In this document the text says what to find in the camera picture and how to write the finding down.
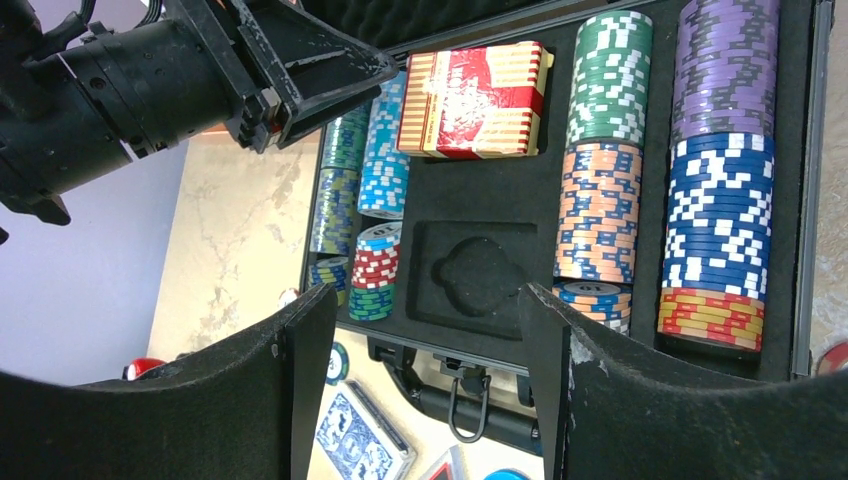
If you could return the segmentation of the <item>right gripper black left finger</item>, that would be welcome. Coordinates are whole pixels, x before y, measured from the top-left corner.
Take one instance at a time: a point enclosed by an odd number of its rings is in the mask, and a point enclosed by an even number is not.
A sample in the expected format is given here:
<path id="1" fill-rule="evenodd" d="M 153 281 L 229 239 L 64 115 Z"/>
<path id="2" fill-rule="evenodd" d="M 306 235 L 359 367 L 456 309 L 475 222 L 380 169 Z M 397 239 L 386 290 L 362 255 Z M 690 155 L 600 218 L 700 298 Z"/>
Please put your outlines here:
<path id="1" fill-rule="evenodd" d="M 5 479 L 303 479 L 337 299 L 282 310 L 133 381 L 1 377 Z"/>

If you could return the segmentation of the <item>red white poker chip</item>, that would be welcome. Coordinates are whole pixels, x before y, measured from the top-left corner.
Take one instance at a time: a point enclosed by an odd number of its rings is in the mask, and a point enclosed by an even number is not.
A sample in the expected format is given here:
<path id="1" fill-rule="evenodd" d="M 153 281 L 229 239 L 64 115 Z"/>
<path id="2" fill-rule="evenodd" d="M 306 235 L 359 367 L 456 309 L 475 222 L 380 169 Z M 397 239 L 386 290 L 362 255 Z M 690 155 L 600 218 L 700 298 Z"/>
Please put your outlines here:
<path id="1" fill-rule="evenodd" d="M 847 368 L 848 363 L 848 341 L 843 340 L 833 344 L 827 349 L 816 363 L 814 374 L 822 376 L 835 373 Z"/>

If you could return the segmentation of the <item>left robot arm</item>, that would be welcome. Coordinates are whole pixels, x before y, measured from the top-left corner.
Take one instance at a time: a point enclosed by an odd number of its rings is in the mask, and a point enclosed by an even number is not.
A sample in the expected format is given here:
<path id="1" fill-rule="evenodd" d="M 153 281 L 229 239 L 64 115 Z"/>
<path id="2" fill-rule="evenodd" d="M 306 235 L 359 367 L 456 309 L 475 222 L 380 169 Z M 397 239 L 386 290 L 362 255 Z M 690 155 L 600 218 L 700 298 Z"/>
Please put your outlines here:
<path id="1" fill-rule="evenodd" d="M 376 97 L 385 52 L 289 1 L 152 1 L 114 32 L 85 1 L 43 31 L 1 5 L 1 201 L 64 226 L 62 195 L 224 125 L 242 148 L 284 148 Z"/>

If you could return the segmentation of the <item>blue card deck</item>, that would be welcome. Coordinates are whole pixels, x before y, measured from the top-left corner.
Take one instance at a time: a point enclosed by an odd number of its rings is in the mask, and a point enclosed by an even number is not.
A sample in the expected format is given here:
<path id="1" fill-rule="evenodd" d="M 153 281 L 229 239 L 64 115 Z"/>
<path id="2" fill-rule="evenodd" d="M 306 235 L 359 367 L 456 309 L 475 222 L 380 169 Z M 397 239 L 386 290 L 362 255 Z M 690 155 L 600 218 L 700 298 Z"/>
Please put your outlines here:
<path id="1" fill-rule="evenodd" d="M 315 446 L 334 479 L 404 479 L 417 457 L 397 430 L 355 381 L 339 383 L 319 416 Z"/>

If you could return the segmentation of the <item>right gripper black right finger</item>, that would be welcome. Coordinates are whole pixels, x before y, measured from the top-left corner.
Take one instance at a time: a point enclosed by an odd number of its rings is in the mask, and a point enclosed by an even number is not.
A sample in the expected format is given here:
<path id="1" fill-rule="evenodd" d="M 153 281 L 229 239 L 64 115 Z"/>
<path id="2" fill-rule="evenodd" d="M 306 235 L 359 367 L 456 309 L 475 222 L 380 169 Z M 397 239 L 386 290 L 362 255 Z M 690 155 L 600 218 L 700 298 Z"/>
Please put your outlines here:
<path id="1" fill-rule="evenodd" d="M 528 283 L 525 363 L 548 479 L 843 479 L 847 375 L 768 383 L 616 333 Z"/>

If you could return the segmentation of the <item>red gold card deck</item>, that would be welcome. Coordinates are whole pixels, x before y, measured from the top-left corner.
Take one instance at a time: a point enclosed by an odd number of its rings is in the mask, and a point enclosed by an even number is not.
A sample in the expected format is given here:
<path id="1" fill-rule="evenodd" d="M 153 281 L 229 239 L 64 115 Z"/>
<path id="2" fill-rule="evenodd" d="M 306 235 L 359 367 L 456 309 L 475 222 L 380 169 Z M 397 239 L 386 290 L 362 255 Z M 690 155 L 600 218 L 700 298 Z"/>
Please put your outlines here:
<path id="1" fill-rule="evenodd" d="M 397 149 L 454 160 L 537 155 L 554 62 L 536 41 L 411 55 Z"/>

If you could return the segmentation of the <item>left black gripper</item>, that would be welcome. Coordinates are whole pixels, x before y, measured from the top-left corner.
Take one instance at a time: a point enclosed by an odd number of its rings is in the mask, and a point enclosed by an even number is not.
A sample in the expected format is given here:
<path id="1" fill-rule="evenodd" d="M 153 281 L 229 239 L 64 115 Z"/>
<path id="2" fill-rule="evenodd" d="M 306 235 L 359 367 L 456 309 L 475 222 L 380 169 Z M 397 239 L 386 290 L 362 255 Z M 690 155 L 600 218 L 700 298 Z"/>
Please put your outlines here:
<path id="1" fill-rule="evenodd" d="M 224 125 L 243 148 L 285 148 L 374 99 L 385 52 L 288 1 L 167 1 L 166 17 L 90 25 L 60 54 L 95 111 L 141 159 Z"/>

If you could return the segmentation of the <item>red triangle dealer token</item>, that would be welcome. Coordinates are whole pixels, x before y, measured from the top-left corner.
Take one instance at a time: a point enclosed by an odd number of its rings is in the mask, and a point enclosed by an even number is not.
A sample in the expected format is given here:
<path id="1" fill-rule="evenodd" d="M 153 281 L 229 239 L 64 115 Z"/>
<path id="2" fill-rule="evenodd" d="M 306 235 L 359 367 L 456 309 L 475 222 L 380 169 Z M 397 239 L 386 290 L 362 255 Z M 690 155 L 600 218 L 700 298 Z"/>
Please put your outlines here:
<path id="1" fill-rule="evenodd" d="M 466 467 L 459 445 L 448 448 L 427 470 L 420 480 L 465 480 Z"/>

